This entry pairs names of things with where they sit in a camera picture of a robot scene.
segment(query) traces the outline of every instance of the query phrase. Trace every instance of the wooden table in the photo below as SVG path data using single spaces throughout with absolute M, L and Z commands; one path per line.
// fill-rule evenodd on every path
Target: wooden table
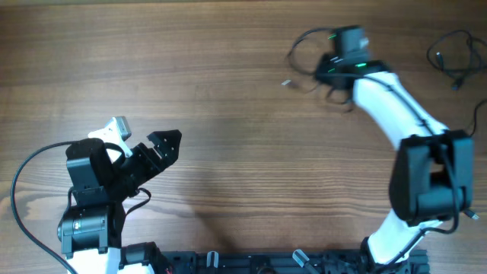
M 357 248 L 389 211 L 395 152 L 363 111 L 343 113 L 321 93 L 280 85 L 308 83 L 285 64 L 291 42 L 312 27 L 362 25 L 374 57 L 395 68 L 430 114 L 462 129 L 487 95 L 485 78 L 453 92 L 425 50 L 457 28 L 486 38 L 486 11 L 485 1 L 378 0 L 3 8 L 0 272 L 65 272 L 13 220 L 11 178 L 37 148 L 85 138 L 118 115 L 132 127 L 129 146 L 156 130 L 183 133 L 178 162 L 145 184 L 153 198 L 128 217 L 124 245 Z M 320 55 L 308 49 L 303 58 Z M 462 216 L 456 234 L 427 236 L 420 246 L 433 273 L 487 267 L 485 114 L 475 136 L 473 205 L 481 220 Z M 56 226 L 71 186 L 64 150 L 34 159 L 17 188 L 26 226 L 58 252 Z

